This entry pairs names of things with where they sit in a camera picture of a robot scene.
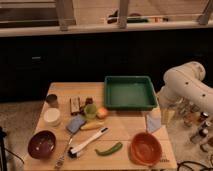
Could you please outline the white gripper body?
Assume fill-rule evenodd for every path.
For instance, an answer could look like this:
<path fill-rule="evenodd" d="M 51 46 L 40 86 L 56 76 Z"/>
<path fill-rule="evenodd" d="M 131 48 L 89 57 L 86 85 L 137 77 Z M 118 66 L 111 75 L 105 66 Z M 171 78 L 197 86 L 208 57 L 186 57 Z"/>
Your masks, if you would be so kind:
<path fill-rule="evenodd" d="M 166 97 L 159 96 L 158 102 L 161 110 L 161 122 L 163 125 L 168 125 L 177 111 L 180 100 L 171 101 Z"/>

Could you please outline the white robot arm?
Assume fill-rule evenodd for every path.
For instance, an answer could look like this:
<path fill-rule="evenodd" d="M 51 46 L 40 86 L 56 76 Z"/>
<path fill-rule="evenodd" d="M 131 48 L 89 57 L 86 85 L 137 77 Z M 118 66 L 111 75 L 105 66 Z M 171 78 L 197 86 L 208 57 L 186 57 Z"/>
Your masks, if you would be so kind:
<path fill-rule="evenodd" d="M 204 66 L 196 61 L 170 68 L 164 73 L 164 86 L 158 93 L 161 109 L 175 105 L 182 98 L 213 116 L 213 88 L 202 82 L 205 78 Z"/>

